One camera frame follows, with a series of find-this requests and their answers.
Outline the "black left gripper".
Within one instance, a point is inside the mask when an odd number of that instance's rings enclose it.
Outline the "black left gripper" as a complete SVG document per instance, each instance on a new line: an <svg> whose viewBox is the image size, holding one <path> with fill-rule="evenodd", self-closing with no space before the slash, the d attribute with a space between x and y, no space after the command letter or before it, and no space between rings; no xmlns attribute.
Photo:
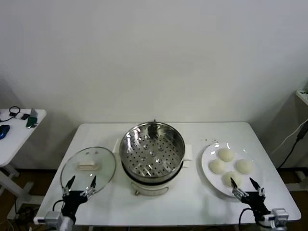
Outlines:
<svg viewBox="0 0 308 231"><path fill-rule="evenodd" d="M78 207L85 203L85 196L93 196L96 193L96 176L93 178L90 186L84 191L70 191L74 180L75 176L62 187L64 206L61 212L64 217L75 218Z"/></svg>

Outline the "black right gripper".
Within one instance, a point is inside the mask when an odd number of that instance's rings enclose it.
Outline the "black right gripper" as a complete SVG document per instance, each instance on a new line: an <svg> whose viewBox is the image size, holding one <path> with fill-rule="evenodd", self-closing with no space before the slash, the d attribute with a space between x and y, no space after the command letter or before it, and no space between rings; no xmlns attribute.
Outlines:
<svg viewBox="0 0 308 231"><path fill-rule="evenodd" d="M231 179L231 186L232 186L232 193L237 199L241 199L241 202L244 204L249 205L248 208L245 208L241 212L241 216L247 210L253 212L255 217L255 222L257 225L263 225L264 216L269 215L270 211L266 208L264 201L265 201L265 190L262 188L255 180L249 178L253 187L256 189L257 192L244 192L240 188L238 188L237 184L235 183L233 178Z"/></svg>

